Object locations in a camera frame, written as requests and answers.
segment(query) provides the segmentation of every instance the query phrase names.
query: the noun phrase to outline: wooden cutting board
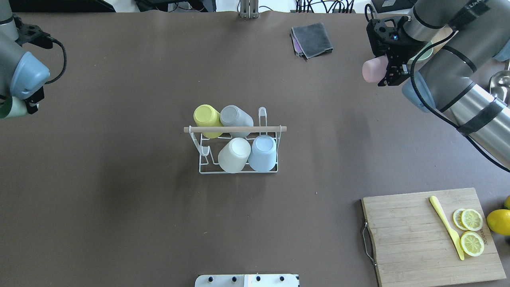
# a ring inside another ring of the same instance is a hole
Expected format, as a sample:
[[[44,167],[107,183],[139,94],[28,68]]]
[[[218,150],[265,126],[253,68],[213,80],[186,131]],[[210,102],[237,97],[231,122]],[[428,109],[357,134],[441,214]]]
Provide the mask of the wooden cutting board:
[[[483,216],[477,233],[484,239],[482,255],[461,261],[429,197],[435,195],[450,225],[458,208],[473,208]],[[444,286],[505,279],[491,232],[474,188],[401,195],[365,197],[362,200],[377,262],[381,287]]]

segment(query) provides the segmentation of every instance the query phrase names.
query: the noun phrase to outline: knife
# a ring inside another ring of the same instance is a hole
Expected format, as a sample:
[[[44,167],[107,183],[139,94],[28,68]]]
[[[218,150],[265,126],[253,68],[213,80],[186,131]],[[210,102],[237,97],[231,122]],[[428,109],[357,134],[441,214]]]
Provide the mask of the knife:
[[[430,203],[432,203],[432,206],[438,213],[439,218],[441,218],[441,221],[445,225],[446,230],[450,234],[451,240],[453,241],[453,245],[455,245],[455,249],[457,250],[458,257],[461,260],[464,260],[464,250],[462,250],[462,247],[461,247],[461,238],[458,236],[457,231],[455,231],[455,230],[453,230],[453,228],[451,228],[450,223],[446,219],[446,215],[445,215],[445,212],[443,211],[443,207],[441,206],[441,203],[439,203],[438,198],[435,196],[431,196],[429,199],[430,199]]]

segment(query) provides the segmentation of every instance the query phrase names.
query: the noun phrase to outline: wooden dowel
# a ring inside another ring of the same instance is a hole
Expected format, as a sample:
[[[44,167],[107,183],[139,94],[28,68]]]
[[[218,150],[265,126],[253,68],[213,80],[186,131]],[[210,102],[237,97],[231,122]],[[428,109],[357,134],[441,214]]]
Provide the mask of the wooden dowel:
[[[230,132],[250,132],[250,133],[265,133],[265,132],[286,132],[287,126],[277,127],[191,127],[191,132],[194,133],[230,133]],[[189,127],[184,127],[184,132],[189,133]]]

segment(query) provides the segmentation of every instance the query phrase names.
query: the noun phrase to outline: folded cloth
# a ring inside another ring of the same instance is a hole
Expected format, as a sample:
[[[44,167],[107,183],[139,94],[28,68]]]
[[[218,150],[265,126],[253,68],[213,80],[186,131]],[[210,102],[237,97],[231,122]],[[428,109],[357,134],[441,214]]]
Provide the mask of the folded cloth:
[[[290,37],[292,38],[292,45],[294,46],[294,53],[296,54],[296,56],[302,57],[303,56],[303,50],[301,50],[301,47],[297,43],[296,38],[294,37],[293,34],[290,34]]]
[[[308,26],[292,27],[291,31],[307,59],[323,53],[331,53],[333,50],[326,27],[322,22]]]

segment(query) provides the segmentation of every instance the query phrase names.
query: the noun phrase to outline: yellow fruit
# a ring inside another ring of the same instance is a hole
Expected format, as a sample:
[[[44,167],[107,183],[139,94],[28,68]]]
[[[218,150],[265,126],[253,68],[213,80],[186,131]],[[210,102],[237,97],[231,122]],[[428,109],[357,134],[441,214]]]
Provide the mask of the yellow fruit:
[[[471,231],[480,230],[483,225],[481,214],[471,208],[462,211],[461,222],[464,227]]]
[[[506,209],[510,209],[510,196],[506,198],[504,206]]]
[[[461,247],[468,255],[480,256],[483,252],[483,239],[476,232],[466,231],[461,236]]]
[[[495,233],[510,235],[510,210],[496,209],[487,216],[487,225]]]
[[[455,226],[460,228],[461,230],[468,230],[461,222],[461,213],[465,209],[459,208],[456,211],[453,212],[453,223],[455,223]]]

